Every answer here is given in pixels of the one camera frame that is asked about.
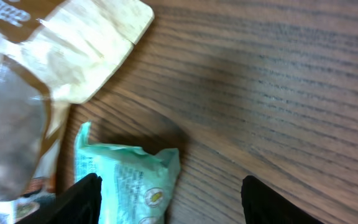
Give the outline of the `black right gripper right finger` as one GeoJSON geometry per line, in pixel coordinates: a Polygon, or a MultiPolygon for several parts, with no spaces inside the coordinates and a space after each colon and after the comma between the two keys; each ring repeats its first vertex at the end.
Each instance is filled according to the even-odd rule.
{"type": "Polygon", "coordinates": [[[323,224],[253,175],[243,179],[241,199],[247,224],[323,224]]]}

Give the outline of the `beige Pantree snack pouch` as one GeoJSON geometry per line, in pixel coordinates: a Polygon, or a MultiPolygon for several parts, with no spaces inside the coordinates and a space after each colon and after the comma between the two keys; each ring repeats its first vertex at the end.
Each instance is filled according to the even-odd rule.
{"type": "Polygon", "coordinates": [[[154,19],[140,0],[0,0],[0,223],[49,204],[68,112],[154,19]]]}

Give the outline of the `teal snack packet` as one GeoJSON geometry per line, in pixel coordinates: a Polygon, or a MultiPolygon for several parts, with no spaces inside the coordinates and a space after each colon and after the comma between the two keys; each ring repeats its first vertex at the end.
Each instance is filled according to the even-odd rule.
{"type": "Polygon", "coordinates": [[[74,143],[74,180],[90,173],[102,178],[99,222],[163,223],[180,173],[176,148],[156,155],[139,146],[91,143],[91,123],[83,123],[74,143]]]}

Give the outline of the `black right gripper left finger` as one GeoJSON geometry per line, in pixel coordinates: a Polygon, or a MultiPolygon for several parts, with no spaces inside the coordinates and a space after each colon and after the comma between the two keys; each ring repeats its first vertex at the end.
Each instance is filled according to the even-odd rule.
{"type": "Polygon", "coordinates": [[[90,173],[54,202],[31,213],[18,224],[98,224],[101,211],[102,178],[90,173]]]}

